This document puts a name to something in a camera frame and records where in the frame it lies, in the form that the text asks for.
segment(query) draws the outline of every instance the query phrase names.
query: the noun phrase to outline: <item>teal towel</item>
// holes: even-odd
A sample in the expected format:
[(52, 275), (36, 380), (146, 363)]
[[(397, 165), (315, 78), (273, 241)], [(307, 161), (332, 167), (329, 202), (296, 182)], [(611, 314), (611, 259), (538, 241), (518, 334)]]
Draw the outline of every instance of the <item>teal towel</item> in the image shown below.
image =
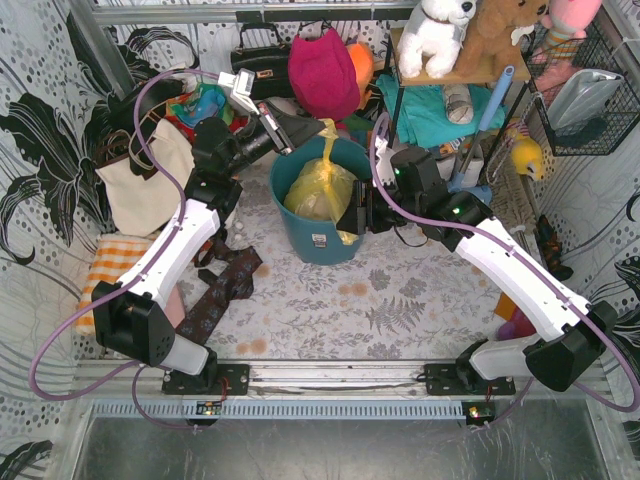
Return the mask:
[[(378, 87), (384, 95), (384, 103), (393, 118), (398, 97), (398, 83), (389, 75), (380, 75)], [(431, 148), (456, 138), (473, 135), (491, 98), (491, 91), (469, 85), (473, 102), (473, 120), (467, 125), (456, 125), (447, 119), (440, 86), (406, 87), (396, 132), (402, 143)], [(506, 107), (499, 108), (491, 120), (490, 128), (500, 128), (504, 122)]]

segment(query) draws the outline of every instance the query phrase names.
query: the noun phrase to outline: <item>black handbag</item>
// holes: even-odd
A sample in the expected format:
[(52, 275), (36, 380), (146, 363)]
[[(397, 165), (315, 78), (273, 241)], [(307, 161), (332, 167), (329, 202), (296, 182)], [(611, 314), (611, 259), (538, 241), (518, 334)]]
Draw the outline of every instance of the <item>black handbag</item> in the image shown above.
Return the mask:
[[(244, 33), (247, 30), (271, 30), (276, 35), (277, 45), (244, 48)], [(269, 97), (293, 98), (295, 94), (289, 83), (289, 53), (291, 47), (284, 43), (273, 23), (246, 23), (240, 29), (240, 46), (231, 52), (231, 68), (238, 73), (241, 68), (255, 72), (251, 90), (253, 100)]]

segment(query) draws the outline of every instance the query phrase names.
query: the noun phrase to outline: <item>black wire basket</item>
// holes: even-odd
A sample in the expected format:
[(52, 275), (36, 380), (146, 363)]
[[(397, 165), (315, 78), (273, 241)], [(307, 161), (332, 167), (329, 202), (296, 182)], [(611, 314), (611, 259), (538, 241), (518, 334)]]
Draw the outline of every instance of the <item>black wire basket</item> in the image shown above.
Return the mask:
[[(539, 26), (535, 35), (523, 42), (523, 52), (532, 77), (529, 88), (532, 93), (539, 91), (542, 94), (536, 106), (553, 155), (609, 155), (640, 120), (640, 100), (636, 91), (614, 58), (613, 48), (595, 24), (589, 26), (584, 40), (570, 40), (543, 50), (546, 33), (547, 30)], [(569, 74), (584, 68), (606, 70), (621, 75), (623, 80), (604, 105), (589, 118), (554, 130), (548, 108)]]

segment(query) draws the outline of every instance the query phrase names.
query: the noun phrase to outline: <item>red hat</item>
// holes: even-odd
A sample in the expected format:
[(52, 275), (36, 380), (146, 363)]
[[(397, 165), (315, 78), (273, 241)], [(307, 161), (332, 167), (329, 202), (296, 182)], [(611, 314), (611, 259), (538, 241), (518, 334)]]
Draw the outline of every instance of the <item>red hat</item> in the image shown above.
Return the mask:
[(316, 118), (342, 120), (360, 103), (356, 71), (335, 28), (317, 40), (293, 39), (289, 81), (300, 105)]

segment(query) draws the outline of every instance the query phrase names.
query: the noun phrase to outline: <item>teal bucket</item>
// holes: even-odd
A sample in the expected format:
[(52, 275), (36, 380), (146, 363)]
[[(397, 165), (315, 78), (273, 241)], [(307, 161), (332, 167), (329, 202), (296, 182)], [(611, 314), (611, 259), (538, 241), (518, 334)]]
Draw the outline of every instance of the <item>teal bucket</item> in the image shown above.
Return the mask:
[[(303, 262), (336, 265), (351, 260), (362, 243), (362, 236), (353, 245), (344, 245), (332, 222), (308, 220), (291, 213), (284, 199), (309, 160), (322, 158), (325, 139), (315, 137), (287, 156), (279, 156), (271, 168), (269, 187), (280, 209), (284, 229), (291, 246)], [(360, 145), (339, 138), (333, 145), (331, 161), (346, 168), (360, 180), (371, 178), (367, 154)]]

